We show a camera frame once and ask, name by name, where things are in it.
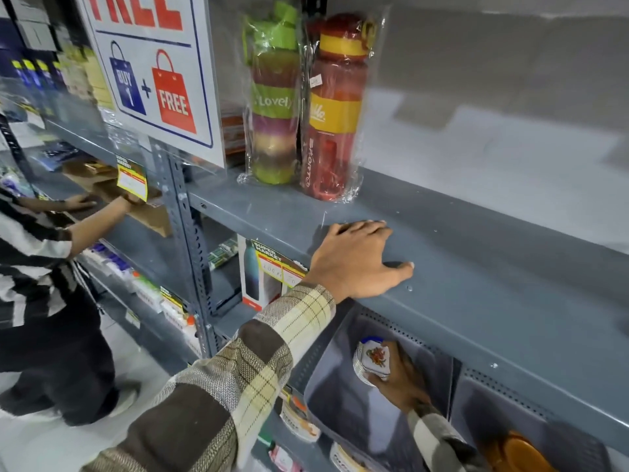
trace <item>checkered flannel shirt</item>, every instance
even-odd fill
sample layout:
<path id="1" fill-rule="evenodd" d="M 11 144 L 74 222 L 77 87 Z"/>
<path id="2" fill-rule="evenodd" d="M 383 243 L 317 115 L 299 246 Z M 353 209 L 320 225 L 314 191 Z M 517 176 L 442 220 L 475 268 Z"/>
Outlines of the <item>checkered flannel shirt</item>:
<path id="1" fill-rule="evenodd" d="M 295 364 L 330 323 L 321 286 L 297 285 L 240 327 L 212 359 L 169 380 L 126 439 L 83 472 L 219 472 L 242 467 Z M 484 470 L 475 450 L 429 406 L 409 424 L 433 472 Z"/>

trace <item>shelf bin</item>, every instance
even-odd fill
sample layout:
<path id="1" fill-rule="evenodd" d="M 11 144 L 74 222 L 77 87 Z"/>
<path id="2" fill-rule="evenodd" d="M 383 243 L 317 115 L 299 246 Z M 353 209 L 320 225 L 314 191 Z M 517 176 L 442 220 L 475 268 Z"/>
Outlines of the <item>shelf bin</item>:
<path id="1" fill-rule="evenodd" d="M 450 421 L 476 448 L 513 430 L 525 436 L 559 472 L 611 470 L 607 449 L 597 439 L 473 369 L 463 368 L 460 374 Z"/>
<path id="2" fill-rule="evenodd" d="M 304 393 L 311 420 L 373 471 L 425 470 L 405 416 L 354 373 L 352 358 L 366 336 L 399 341 L 421 366 L 433 402 L 448 411 L 452 357 L 404 333 L 384 317 L 356 305 L 334 334 Z"/>

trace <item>red shopping bag icon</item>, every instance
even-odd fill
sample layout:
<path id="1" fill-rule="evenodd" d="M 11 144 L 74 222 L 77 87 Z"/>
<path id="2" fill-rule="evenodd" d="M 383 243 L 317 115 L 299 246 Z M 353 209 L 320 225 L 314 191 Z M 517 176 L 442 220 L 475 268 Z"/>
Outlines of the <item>red shopping bag icon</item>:
<path id="1" fill-rule="evenodd" d="M 160 54 L 166 56 L 170 63 L 170 71 L 159 67 Z M 162 121 L 196 134 L 193 113 L 188 102 L 188 93 L 185 91 L 184 77 L 175 72 L 168 53 L 163 49 L 157 50 L 157 68 L 153 68 L 153 79 L 155 89 L 157 89 L 157 103 Z"/>

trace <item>shopping bag icon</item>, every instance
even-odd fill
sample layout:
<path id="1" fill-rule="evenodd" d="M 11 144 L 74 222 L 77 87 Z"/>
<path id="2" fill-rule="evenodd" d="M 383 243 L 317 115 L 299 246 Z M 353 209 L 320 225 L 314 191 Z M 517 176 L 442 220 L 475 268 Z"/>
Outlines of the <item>shopping bag icon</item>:
<path id="1" fill-rule="evenodd" d="M 170 71 L 159 67 L 160 54 L 166 56 L 170 63 Z M 175 72 L 168 53 L 163 49 L 157 50 L 157 68 L 153 68 L 153 80 L 157 89 L 157 103 L 162 121 L 196 134 L 188 93 L 185 91 L 184 77 Z"/>
<path id="2" fill-rule="evenodd" d="M 114 46 L 120 51 L 121 60 L 115 57 Z M 140 97 L 140 90 L 138 89 L 138 84 L 135 81 L 135 76 L 131 69 L 131 63 L 124 59 L 122 50 L 115 41 L 111 42 L 111 58 L 109 59 L 111 60 L 111 69 L 114 71 L 114 78 L 116 79 L 122 105 L 135 112 L 146 115 L 144 104 Z"/>

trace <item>plus sign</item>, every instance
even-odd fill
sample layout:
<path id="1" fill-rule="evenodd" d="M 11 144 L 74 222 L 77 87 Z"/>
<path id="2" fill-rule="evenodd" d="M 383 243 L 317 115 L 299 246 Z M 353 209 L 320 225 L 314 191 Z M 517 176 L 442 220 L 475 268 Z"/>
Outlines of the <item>plus sign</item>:
<path id="1" fill-rule="evenodd" d="M 146 85 L 146 79 L 142 79 L 142 88 L 141 89 L 145 92 L 146 98 L 148 99 L 148 93 L 152 92 L 153 90 Z"/>

